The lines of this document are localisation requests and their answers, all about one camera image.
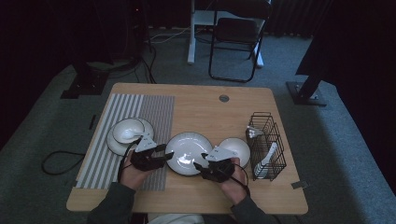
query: black chair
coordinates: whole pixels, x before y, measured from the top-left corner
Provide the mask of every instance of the black chair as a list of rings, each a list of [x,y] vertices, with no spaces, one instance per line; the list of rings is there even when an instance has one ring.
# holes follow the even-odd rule
[[[214,79],[249,82],[253,79],[257,66],[260,47],[262,46],[262,37],[264,24],[271,15],[271,0],[215,0],[214,1],[214,20],[212,42],[210,47],[209,75]],[[237,18],[219,18],[219,12],[226,11]],[[219,47],[218,43],[226,42],[227,47]],[[230,44],[249,46],[249,49],[231,48]],[[212,74],[212,61],[214,49],[233,49],[249,51],[247,59],[254,54],[257,47],[255,60],[251,75],[248,79],[235,79],[229,77],[216,77]]]

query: sleeve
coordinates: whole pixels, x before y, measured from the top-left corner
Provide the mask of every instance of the sleeve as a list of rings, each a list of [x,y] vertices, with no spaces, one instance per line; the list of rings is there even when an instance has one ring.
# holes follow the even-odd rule
[[[111,183],[106,197],[88,214],[88,224],[128,223],[134,205],[133,189]]]
[[[266,215],[249,196],[242,202],[233,206],[231,211],[239,224],[268,224],[274,223],[274,219]]]

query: black wire rack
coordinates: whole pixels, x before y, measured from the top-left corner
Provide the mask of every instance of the black wire rack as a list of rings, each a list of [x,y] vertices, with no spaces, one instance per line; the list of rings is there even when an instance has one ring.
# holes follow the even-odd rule
[[[246,136],[247,144],[250,148],[250,164],[253,180],[274,180],[286,167],[286,161],[283,155],[284,148],[279,129],[271,113],[254,112],[250,117]],[[268,162],[263,162],[273,145],[277,146],[274,154]]]

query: person's arm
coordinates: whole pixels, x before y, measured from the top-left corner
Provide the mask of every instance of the person's arm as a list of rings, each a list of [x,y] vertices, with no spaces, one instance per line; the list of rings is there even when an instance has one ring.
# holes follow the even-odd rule
[[[246,185],[246,175],[238,166],[239,159],[232,158],[235,165],[233,178],[239,180],[242,184]],[[248,196],[247,191],[236,181],[228,179],[219,183],[219,187],[224,195],[233,203],[231,211],[240,224],[260,224],[260,223],[273,223],[273,219],[266,215]]]
[[[143,172],[134,168],[129,154],[120,183],[111,183],[106,197],[89,214],[87,223],[129,223],[134,206],[134,194],[153,171]]]

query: hand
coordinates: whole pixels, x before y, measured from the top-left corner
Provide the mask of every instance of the hand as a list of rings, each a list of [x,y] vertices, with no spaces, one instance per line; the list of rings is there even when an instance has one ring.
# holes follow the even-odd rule
[[[139,187],[143,184],[145,179],[154,172],[151,171],[140,171],[131,164],[132,150],[128,154],[128,158],[125,159],[125,163],[122,170],[120,183],[125,185],[126,187],[134,190],[138,190]]]
[[[237,165],[240,164],[239,158],[231,158],[231,162]],[[233,178],[246,185],[245,173],[242,171],[241,167],[235,165]],[[233,203],[233,205],[239,204],[247,196],[245,189],[232,179],[228,179],[222,183],[219,183],[219,187],[224,195]]]

